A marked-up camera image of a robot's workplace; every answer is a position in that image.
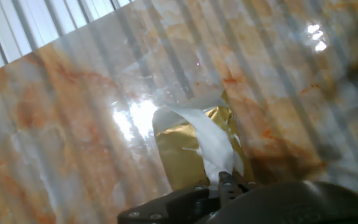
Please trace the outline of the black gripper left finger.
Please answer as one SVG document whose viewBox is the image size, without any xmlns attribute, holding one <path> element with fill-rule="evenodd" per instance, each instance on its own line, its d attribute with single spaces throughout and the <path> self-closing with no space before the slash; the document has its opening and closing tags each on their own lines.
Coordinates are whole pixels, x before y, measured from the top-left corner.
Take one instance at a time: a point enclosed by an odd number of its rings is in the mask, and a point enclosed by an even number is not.
<svg viewBox="0 0 358 224">
<path fill-rule="evenodd" d="M 192 185 L 121 212 L 118 224 L 205 223 L 239 195 L 239 173 L 220 172 L 217 185 Z"/>
</svg>

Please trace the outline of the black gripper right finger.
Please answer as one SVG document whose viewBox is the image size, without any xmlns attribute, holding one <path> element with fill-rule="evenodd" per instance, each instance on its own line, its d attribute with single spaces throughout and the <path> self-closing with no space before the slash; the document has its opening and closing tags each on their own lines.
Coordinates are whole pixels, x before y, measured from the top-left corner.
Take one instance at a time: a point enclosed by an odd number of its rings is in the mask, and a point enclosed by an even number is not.
<svg viewBox="0 0 358 224">
<path fill-rule="evenodd" d="M 239 184 L 239 188 L 242 191 L 251 191 L 263 187 L 262 184 L 254 181 L 243 181 Z"/>
</svg>

